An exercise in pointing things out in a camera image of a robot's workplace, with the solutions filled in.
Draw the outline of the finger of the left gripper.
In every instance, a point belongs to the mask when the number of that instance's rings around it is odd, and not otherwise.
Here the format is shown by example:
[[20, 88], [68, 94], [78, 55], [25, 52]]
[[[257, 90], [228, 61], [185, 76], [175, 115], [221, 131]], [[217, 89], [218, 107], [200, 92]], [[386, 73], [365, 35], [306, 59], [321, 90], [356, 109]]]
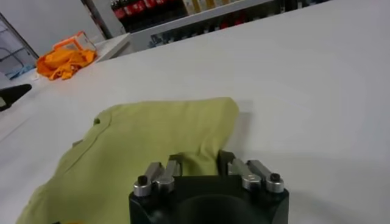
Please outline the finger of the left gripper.
[[30, 84], [1, 88], [1, 111], [9, 109], [18, 99], [32, 89]]

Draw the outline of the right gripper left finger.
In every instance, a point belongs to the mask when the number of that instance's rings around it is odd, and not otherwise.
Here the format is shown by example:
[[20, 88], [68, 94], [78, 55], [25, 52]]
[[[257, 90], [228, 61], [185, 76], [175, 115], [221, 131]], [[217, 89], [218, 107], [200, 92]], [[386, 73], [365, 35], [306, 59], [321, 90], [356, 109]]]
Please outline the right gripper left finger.
[[174, 190], [175, 177], [182, 176], [181, 154], [170, 155], [166, 166], [161, 162], [152, 162], [143, 175], [140, 175], [133, 185], [133, 195], [148, 197], [157, 192], [170, 193]]

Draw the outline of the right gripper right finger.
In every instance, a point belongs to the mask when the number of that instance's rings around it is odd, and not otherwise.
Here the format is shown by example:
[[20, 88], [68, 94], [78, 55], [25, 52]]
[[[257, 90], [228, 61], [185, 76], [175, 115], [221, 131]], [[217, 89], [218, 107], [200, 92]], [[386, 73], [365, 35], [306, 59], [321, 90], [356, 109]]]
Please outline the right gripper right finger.
[[279, 173], [271, 172], [259, 160], [244, 162], [232, 152], [219, 151], [218, 171], [220, 175], [239, 175], [242, 187], [248, 191], [265, 189], [272, 194], [281, 194], [285, 190]]

